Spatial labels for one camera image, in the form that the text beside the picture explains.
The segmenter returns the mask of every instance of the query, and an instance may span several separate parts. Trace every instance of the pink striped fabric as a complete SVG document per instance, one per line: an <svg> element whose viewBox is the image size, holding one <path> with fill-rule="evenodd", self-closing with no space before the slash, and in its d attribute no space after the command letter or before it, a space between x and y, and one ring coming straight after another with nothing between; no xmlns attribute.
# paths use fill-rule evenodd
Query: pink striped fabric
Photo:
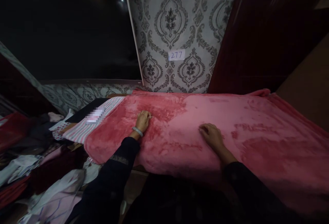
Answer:
<svg viewBox="0 0 329 224"><path fill-rule="evenodd" d="M109 115L109 113L115 109L124 99L124 96L113 97L108 101L104 102L99 107L105 108L105 113L103 117ZM76 126L69 129L63 134L63 137L77 143L85 143L86 137L100 125L100 122L96 124L86 124L86 118L80 121Z"/></svg>

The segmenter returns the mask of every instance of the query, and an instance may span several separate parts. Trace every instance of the polka dot fabric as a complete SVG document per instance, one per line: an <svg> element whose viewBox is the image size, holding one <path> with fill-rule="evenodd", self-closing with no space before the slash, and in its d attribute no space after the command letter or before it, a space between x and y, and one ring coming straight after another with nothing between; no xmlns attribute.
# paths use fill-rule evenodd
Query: polka dot fabric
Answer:
<svg viewBox="0 0 329 224"><path fill-rule="evenodd" d="M57 127L56 130L54 130L52 132L52 136L57 140L57 141L60 141L60 140L63 140L65 139L61 134L59 134L60 131L62 131L64 128L66 128L70 123L68 122L64 122L63 124L61 124L59 127Z"/></svg>

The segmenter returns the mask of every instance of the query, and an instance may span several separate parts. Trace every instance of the person's left hand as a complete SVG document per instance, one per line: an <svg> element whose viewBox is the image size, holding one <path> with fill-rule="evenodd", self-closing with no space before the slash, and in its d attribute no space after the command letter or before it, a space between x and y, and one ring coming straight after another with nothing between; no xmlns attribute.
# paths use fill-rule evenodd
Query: person's left hand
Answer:
<svg viewBox="0 0 329 224"><path fill-rule="evenodd" d="M145 132L148 127L148 121L152 118L152 115L148 111L141 111L137 116L136 121L136 128L139 129L141 132Z"/></svg>

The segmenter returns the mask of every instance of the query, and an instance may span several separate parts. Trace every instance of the bracelet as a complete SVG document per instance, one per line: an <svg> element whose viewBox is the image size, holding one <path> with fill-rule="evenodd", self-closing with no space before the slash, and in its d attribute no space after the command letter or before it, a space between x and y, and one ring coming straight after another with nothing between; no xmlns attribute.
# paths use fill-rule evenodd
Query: bracelet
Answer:
<svg viewBox="0 0 329 224"><path fill-rule="evenodd" d="M134 131L136 131L141 137L143 137L143 133L136 127L132 128Z"/></svg>

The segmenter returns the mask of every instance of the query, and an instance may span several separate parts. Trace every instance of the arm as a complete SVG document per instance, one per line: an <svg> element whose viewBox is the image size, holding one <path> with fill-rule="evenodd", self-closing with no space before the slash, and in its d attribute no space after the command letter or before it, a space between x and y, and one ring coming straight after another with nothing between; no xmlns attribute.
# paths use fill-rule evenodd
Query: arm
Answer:
<svg viewBox="0 0 329 224"><path fill-rule="evenodd" d="M144 132L151 114L142 111L137 117L136 127ZM75 224L118 223L123 192L137 153L140 150L140 135L133 131L123 139L121 146L104 164L96 179L85 189L79 202L79 218Z"/></svg>
<svg viewBox="0 0 329 224"><path fill-rule="evenodd" d="M223 174L236 192L253 223L296 223L298 217L225 147L219 129L212 124L200 126L208 145L224 165Z"/></svg>

